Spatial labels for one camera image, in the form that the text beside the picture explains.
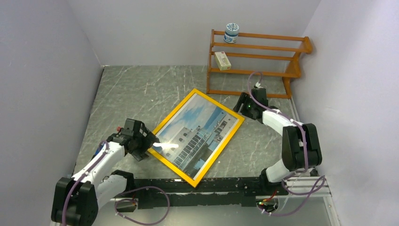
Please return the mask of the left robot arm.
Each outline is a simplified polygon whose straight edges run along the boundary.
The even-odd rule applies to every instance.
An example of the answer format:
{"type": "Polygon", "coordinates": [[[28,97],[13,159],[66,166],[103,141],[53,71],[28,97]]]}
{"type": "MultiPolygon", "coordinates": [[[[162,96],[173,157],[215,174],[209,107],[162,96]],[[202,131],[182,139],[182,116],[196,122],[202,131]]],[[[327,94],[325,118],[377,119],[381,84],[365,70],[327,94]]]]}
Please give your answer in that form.
{"type": "Polygon", "coordinates": [[[63,226],[90,226],[98,211],[112,198],[130,197],[136,188],[133,173],[110,172],[126,155],[137,161],[160,140],[142,121],[126,119],[123,127],[100,142],[91,161],[71,178],[58,180],[51,220],[63,226]]]}

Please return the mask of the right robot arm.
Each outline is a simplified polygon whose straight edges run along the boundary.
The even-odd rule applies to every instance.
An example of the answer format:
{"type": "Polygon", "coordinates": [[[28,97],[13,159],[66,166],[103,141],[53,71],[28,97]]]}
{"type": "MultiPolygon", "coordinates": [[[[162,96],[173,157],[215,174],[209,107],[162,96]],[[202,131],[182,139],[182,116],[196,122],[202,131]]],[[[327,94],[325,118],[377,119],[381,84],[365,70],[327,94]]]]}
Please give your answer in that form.
{"type": "Polygon", "coordinates": [[[322,153],[317,128],[312,123],[296,121],[277,107],[269,106],[265,88],[242,92],[233,110],[272,128],[282,136],[280,160],[263,170],[266,176],[259,182],[259,191],[271,195],[277,182],[300,169],[309,169],[322,163],[322,153]]]}

